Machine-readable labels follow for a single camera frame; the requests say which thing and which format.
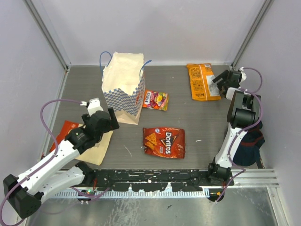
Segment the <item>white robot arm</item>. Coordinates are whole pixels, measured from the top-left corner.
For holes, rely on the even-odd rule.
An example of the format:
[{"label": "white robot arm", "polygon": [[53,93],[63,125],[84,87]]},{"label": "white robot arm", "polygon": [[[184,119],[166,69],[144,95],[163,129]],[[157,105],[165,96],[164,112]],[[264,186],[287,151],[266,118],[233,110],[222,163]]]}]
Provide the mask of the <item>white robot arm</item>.
[{"label": "white robot arm", "polygon": [[[8,175],[4,181],[5,195],[24,178],[28,178],[15,189],[8,201],[21,218],[32,215],[49,197],[70,186],[78,184],[90,185],[95,179],[95,173],[84,162],[79,162],[70,170],[58,176],[54,174],[69,161],[84,153],[101,141],[104,133],[118,129],[119,125],[114,110],[109,108],[109,113],[103,111],[98,98],[92,99],[86,105],[88,113],[82,115],[84,125],[72,129],[65,139],[59,144],[58,152],[52,152],[17,177]],[[52,160],[30,178],[35,170]]]},{"label": "white robot arm", "polygon": [[225,70],[213,82],[222,95],[231,100],[227,115],[228,131],[222,147],[208,166],[208,178],[227,181],[230,177],[232,160],[240,141],[247,134],[242,129],[253,125],[259,118],[260,106],[256,98],[240,90],[246,80],[243,68],[238,71]]}]

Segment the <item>blue bag handle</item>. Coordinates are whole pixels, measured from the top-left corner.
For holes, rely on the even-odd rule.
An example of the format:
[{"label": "blue bag handle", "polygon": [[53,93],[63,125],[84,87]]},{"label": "blue bag handle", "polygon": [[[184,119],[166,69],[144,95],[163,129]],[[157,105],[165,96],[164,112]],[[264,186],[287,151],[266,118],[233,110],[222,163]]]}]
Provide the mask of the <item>blue bag handle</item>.
[{"label": "blue bag handle", "polygon": [[150,62],[151,62],[151,60],[146,61],[145,64],[143,64],[142,68],[140,69],[140,72],[139,72],[140,81],[141,81],[141,71],[142,71],[142,69],[144,68],[144,66],[146,66]]},{"label": "blue bag handle", "polygon": [[104,54],[104,53],[108,53],[108,54],[110,55],[110,57],[111,57],[111,59],[109,60],[107,66],[109,65],[109,63],[110,63],[111,60],[112,60],[112,55],[111,55],[111,53],[109,53],[108,51],[104,51],[104,52],[102,52],[102,53],[100,54],[100,56],[99,56],[99,67],[100,67],[100,73],[102,74],[102,78],[103,78],[103,71],[102,71],[101,58],[102,58],[102,54]]}]

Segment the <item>doritos logo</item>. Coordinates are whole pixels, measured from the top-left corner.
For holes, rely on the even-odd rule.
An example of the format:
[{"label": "doritos logo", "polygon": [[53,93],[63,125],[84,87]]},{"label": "doritos logo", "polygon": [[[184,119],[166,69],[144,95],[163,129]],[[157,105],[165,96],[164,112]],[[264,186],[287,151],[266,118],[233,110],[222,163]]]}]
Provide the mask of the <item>doritos logo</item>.
[{"label": "doritos logo", "polygon": [[165,146],[165,154],[171,154],[171,146],[173,145],[177,136],[172,136],[171,132],[165,133],[165,139],[160,140],[162,144]]}]

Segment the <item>orange chip bag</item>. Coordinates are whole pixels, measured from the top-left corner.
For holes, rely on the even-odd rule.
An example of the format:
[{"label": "orange chip bag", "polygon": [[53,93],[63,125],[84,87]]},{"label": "orange chip bag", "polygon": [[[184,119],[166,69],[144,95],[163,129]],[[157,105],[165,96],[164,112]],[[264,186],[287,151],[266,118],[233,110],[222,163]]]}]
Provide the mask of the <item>orange chip bag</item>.
[{"label": "orange chip bag", "polygon": [[[79,124],[72,121],[65,121],[60,134],[56,137],[57,143],[61,143],[65,139],[65,136],[70,132],[71,129],[78,128]],[[55,144],[53,143],[49,152],[55,150]]]},{"label": "orange chip bag", "polygon": [[144,153],[173,159],[185,157],[185,131],[176,128],[143,128]]},{"label": "orange chip bag", "polygon": [[217,85],[212,82],[215,78],[211,64],[187,64],[191,95],[194,100],[220,100],[220,92]]}]

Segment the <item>paper bag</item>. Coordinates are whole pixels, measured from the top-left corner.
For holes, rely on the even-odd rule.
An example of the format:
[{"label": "paper bag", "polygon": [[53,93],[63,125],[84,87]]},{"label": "paper bag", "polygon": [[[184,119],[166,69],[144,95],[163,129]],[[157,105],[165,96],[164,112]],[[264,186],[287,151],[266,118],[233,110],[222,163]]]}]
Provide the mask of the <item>paper bag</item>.
[{"label": "paper bag", "polygon": [[143,54],[115,52],[104,68],[103,94],[118,122],[138,124],[145,91],[143,68],[149,62],[143,64]]}]

